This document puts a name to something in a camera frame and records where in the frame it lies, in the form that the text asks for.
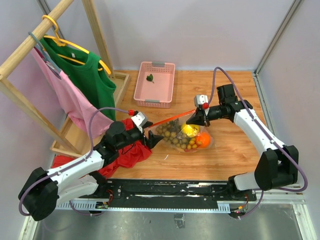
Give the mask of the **brown longan fruit bunch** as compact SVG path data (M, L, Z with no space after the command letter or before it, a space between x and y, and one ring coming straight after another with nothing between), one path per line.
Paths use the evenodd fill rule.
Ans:
M158 135L164 136L164 141L171 147L177 149L180 152L184 152L184 148L189 143L190 138L181 138L181 126L179 119L171 120L160 124L155 128Z

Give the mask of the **orange fake orange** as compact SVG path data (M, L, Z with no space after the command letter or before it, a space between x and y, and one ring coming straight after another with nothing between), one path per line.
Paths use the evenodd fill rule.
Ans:
M209 133L203 131L195 137L195 143L199 148L205 149L212 145L212 138Z

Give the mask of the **clear zip bag orange seal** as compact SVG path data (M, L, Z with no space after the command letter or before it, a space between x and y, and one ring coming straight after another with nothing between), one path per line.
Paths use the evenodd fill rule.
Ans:
M193 110L154 123L149 129L156 135L163 136L166 146L181 153L195 153L210 148L214 139L204 126L187 124L194 114Z

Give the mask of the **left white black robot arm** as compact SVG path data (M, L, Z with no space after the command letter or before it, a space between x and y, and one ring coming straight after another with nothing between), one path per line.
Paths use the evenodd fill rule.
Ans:
M103 197L107 185L97 175L100 169L112 164L126 147L142 143L153 149L164 138L152 131L145 135L145 126L135 124L126 130L123 122L115 121L100 142L83 156L56 168L34 169L18 194L19 213L41 221L61 203L88 195Z

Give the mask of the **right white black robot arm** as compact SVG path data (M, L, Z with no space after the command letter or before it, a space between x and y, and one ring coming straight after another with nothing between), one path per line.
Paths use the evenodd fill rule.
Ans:
M249 190L268 191L295 184L298 181L298 149L275 137L259 119L252 105L235 94L232 84L219 86L217 93L219 104L216 106L209 105L206 95L196 95L195 112L186 123L208 127L215 120L230 120L242 129L260 156L253 172L228 178L227 196L238 200Z

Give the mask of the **yellow fake lemon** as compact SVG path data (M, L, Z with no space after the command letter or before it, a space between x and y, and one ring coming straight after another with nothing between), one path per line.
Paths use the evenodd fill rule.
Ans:
M200 126L194 124L183 123L181 125L180 137L181 138L193 138L200 133Z

